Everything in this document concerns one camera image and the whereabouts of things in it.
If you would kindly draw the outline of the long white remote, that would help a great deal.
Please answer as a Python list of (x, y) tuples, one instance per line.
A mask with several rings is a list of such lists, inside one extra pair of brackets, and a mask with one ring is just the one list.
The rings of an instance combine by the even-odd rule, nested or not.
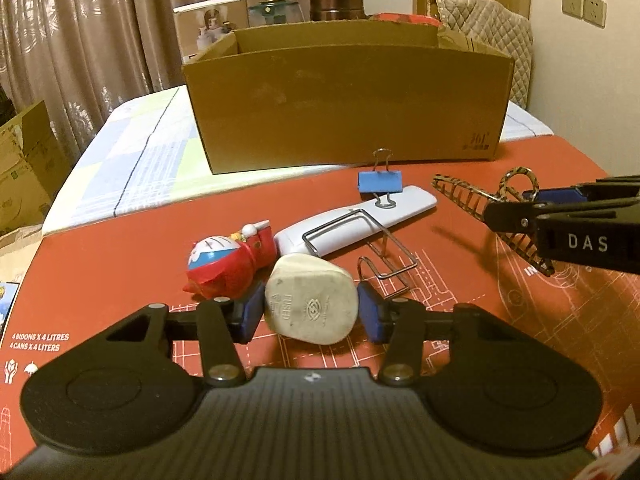
[(378, 234), (383, 228), (390, 229), (430, 211), (436, 204), (437, 198), (432, 193), (408, 185), (399, 193), (315, 214), (277, 232), (274, 241), (281, 256), (325, 257)]

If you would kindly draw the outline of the wall socket plate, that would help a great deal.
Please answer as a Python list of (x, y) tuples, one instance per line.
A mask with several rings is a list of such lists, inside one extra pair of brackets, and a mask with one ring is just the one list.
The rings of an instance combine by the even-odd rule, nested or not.
[(584, 0), (562, 0), (562, 12), (581, 20), (584, 15)]
[(604, 0), (582, 0), (582, 19), (591, 25), (605, 28), (607, 10)]

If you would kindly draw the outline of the blue binder clip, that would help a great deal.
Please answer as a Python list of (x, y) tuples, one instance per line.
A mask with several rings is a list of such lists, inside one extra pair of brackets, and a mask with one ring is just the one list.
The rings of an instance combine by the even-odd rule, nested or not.
[(392, 199), (392, 194), (402, 191), (402, 175), (400, 171), (390, 170), (392, 151), (388, 148), (378, 148), (372, 156), (373, 167), (358, 172), (358, 192), (362, 195), (372, 195), (378, 208), (395, 208), (396, 202)]

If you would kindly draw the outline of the quilted beige chair cover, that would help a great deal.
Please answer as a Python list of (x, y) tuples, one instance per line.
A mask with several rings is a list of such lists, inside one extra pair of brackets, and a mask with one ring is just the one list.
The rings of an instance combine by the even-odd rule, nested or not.
[(510, 100), (526, 108), (534, 54), (530, 21), (495, 0), (430, 0), (430, 6), (442, 24), (514, 59)]

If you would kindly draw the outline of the wall socket plate left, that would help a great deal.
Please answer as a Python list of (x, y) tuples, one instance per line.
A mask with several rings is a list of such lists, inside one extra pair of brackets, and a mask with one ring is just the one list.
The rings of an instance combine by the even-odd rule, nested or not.
[(584, 0), (562, 0), (562, 12), (581, 20), (584, 15)]

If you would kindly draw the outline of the brown cardboard box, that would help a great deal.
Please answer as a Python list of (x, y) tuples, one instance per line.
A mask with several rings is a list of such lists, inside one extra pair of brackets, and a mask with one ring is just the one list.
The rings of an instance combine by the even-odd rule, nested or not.
[(495, 156), (510, 56), (446, 27), (335, 21), (239, 29), (182, 69), (216, 174)]

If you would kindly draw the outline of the metal wire rack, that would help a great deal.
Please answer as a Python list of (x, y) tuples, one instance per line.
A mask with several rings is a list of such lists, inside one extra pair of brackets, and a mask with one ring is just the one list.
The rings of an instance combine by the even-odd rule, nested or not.
[[(358, 258), (357, 263), (357, 272), (360, 281), (364, 282), (366, 280), (363, 276), (363, 267), (367, 266), (373, 276), (381, 283), (393, 280), (394, 278), (397, 278), (398, 281), (401, 282), (402, 287), (396, 289), (390, 294), (387, 294), (385, 296), (386, 299), (399, 298), (407, 292), (410, 292), (412, 286), (408, 275), (411, 270), (414, 270), (418, 266), (418, 259), (392, 232), (390, 232), (389, 229), (386, 228), (386, 226), (383, 226), (381, 222), (372, 216), (372, 214), (369, 214), (362, 208), (350, 210), (349, 212), (346, 212), (346, 214), (342, 214), (329, 222), (324, 222), (316, 228), (303, 232), (302, 240), (311, 255), (315, 257), (320, 256), (317, 247), (314, 246), (314, 243), (312, 242), (314, 238), (323, 234), (328, 234), (329, 230), (334, 229), (336, 226), (346, 224), (352, 220), (352, 218), (364, 218), (368, 226), (378, 228), (376, 232), (369, 234), (363, 240), (371, 249), (371, 252), (373, 252), (382, 261), (382, 263), (386, 265), (387, 269), (386, 272), (381, 272), (368, 256), (361, 256)], [(390, 248), (388, 248), (388, 243), (392, 243), (399, 250), (401, 255), (407, 258), (408, 262), (404, 266), (398, 266), (395, 263), (393, 254), (390, 251)]]

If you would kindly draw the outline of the beige curtain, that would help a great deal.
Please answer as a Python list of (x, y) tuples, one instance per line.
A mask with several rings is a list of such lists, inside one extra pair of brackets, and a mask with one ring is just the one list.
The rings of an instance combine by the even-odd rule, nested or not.
[(182, 84), (172, 11), (200, 1), (1, 0), (1, 87), (18, 110), (44, 102), (77, 162), (120, 104)]

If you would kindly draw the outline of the white product box with photo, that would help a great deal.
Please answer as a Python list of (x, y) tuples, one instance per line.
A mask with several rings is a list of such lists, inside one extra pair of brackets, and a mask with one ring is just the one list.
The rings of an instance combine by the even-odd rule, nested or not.
[(248, 27), (246, 0), (206, 0), (172, 10), (182, 62), (189, 62), (222, 36)]

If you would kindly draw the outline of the stacked flat cardboard boxes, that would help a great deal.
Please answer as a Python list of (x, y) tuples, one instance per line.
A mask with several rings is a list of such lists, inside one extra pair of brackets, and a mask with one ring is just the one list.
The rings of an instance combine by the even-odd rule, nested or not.
[(70, 175), (46, 103), (40, 101), (1, 126), (1, 234), (40, 224)]

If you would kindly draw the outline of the brown thermos container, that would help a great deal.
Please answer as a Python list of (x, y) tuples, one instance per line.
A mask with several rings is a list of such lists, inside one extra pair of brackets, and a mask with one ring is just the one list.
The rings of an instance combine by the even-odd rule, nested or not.
[(365, 20), (363, 0), (309, 0), (311, 21)]

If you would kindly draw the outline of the glass jar with teal lid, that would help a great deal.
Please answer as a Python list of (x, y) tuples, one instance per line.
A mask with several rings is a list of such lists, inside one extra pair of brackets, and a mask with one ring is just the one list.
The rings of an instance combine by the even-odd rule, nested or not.
[(250, 27), (299, 23), (304, 20), (297, 1), (267, 0), (248, 8)]

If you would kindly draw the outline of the red Motul cardboard mat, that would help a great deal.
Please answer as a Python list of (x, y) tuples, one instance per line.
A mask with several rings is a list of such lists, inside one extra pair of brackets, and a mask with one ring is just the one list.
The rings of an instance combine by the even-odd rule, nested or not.
[(603, 385), (508, 312), (427, 309), (422, 256), (474, 289), (508, 262), (639, 270), (639, 180), (557, 136), (491, 162), (403, 166), (393, 207), (355, 169), (46, 236), (4, 334), (11, 479), (634, 479), (596, 457)]

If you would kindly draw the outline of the leopard pattern hair clip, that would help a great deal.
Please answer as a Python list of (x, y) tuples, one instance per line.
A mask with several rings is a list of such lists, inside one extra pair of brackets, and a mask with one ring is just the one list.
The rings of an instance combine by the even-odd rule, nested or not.
[[(520, 192), (511, 185), (510, 181), (517, 176), (529, 180), (532, 186), (529, 192)], [(532, 170), (519, 166), (507, 171), (495, 193), (444, 174), (436, 174), (432, 185), (460, 209), (488, 226), (504, 244), (538, 272), (545, 276), (555, 272), (552, 261), (544, 258), (536, 245), (534, 205), (540, 186)]]

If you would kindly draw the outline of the cream three-pin plug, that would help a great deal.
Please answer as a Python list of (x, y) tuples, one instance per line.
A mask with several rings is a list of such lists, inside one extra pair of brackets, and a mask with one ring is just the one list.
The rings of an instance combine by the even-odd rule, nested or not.
[(357, 287), (347, 271), (305, 254), (277, 260), (265, 289), (265, 320), (270, 330), (326, 346), (346, 338), (357, 318)]

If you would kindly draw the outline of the wall socket plate right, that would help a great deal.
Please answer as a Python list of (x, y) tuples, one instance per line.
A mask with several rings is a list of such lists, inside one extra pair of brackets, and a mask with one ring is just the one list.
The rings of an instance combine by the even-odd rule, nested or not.
[(605, 28), (607, 10), (604, 0), (582, 0), (582, 19), (591, 25)]

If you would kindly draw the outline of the red Doraemon figurine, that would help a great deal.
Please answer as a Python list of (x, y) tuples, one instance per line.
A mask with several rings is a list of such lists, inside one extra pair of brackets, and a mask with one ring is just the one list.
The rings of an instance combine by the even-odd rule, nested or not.
[(182, 290), (205, 299), (239, 298), (257, 271), (277, 260), (270, 222), (246, 224), (229, 236), (208, 236), (195, 243)]

